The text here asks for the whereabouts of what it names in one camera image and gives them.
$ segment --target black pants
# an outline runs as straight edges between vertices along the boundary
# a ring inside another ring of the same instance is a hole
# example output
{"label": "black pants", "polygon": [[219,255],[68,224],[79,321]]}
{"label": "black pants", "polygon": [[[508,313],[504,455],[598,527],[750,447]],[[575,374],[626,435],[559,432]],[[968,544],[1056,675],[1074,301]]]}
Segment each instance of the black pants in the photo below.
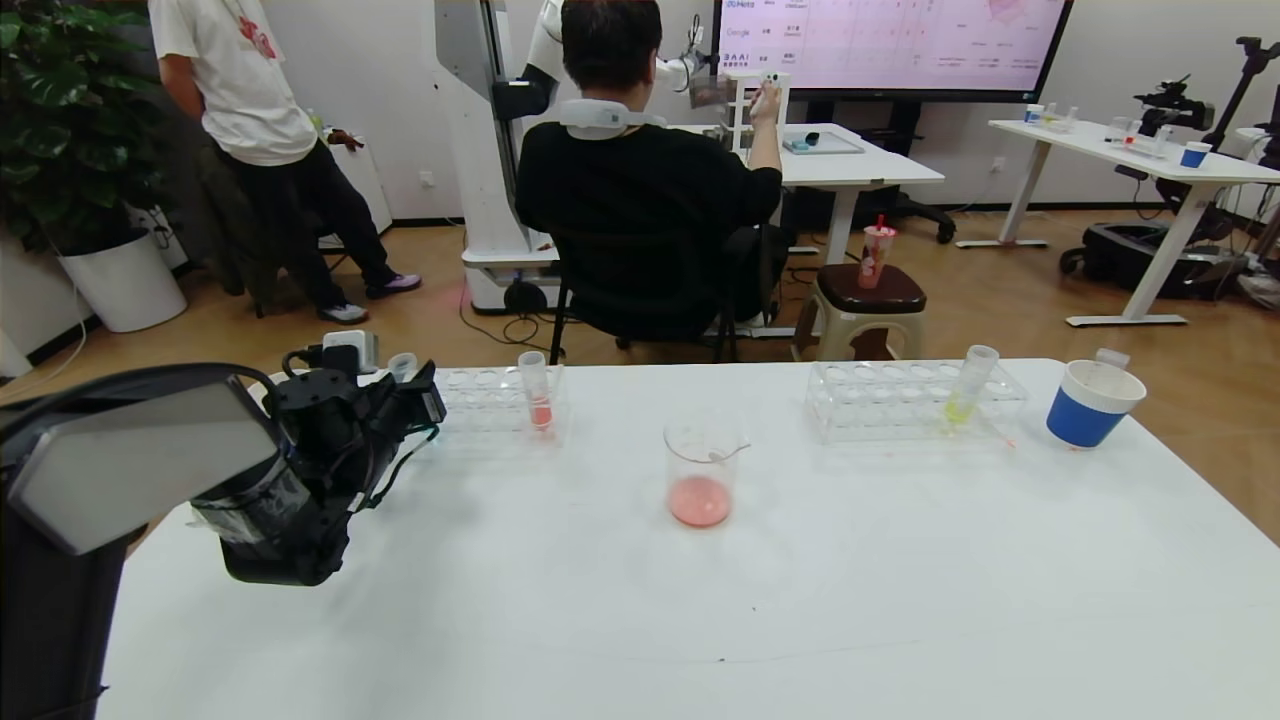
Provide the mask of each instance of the black pants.
{"label": "black pants", "polygon": [[323,142],[316,141],[306,158],[291,165],[250,165],[221,149],[218,152],[234,170],[253,210],[278,238],[284,251],[284,269],[317,309],[344,305],[347,297],[329,275],[305,210],[320,215],[342,238],[347,254],[360,265],[366,286],[383,286],[396,278],[387,264],[387,251],[369,204],[342,174]]}

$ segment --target potted plant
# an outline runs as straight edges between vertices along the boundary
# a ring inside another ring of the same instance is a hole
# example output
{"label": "potted plant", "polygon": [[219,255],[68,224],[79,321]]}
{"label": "potted plant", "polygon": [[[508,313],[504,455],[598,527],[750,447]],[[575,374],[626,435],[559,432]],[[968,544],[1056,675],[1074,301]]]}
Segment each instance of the potted plant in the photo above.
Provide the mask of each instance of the potted plant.
{"label": "potted plant", "polygon": [[115,35],[147,19],[64,0],[0,0],[0,210],[29,251],[54,251],[102,323],[129,332],[187,301],[125,204],[160,206],[156,81]]}

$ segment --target white t-shirt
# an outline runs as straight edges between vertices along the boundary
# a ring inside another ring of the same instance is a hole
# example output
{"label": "white t-shirt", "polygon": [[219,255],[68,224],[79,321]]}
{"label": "white t-shirt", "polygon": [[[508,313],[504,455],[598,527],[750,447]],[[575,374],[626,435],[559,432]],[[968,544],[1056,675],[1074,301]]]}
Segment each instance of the white t-shirt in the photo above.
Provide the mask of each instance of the white t-shirt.
{"label": "white t-shirt", "polygon": [[191,58],[201,123],[250,165],[297,163],[316,129],[280,70],[284,55],[257,0],[147,0],[156,56]]}

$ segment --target man in black shirt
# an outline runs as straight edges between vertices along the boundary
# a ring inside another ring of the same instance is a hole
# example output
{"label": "man in black shirt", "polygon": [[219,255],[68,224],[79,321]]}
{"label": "man in black shirt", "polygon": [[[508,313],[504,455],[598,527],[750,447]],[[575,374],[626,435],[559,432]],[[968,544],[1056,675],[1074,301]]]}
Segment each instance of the man in black shirt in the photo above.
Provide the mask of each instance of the man in black shirt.
{"label": "man in black shirt", "polygon": [[[561,24],[564,68],[582,97],[622,102],[643,113],[653,94],[662,42],[655,0],[566,0]],[[604,234],[684,229],[700,243],[704,264],[722,269],[730,264],[730,236],[767,223],[782,195],[778,90],[765,87],[756,95],[750,167],[717,141],[685,131],[636,126],[611,140],[579,140],[559,123],[530,129],[516,181],[521,222],[543,232],[550,227]],[[742,277],[733,282],[736,319],[742,320],[763,310],[760,264],[737,266]],[[626,268],[631,278],[664,272],[671,269]],[[682,318],[681,324],[705,327],[714,307],[695,315]]]}

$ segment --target white flower pot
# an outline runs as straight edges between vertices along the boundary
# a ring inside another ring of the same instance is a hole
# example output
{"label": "white flower pot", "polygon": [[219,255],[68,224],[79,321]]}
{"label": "white flower pot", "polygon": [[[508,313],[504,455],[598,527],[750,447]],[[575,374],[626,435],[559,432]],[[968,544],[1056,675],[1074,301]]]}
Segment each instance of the white flower pot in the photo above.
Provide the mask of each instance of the white flower pot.
{"label": "white flower pot", "polygon": [[150,233],[119,247],[58,261],[114,333],[159,325],[187,309],[187,299]]}

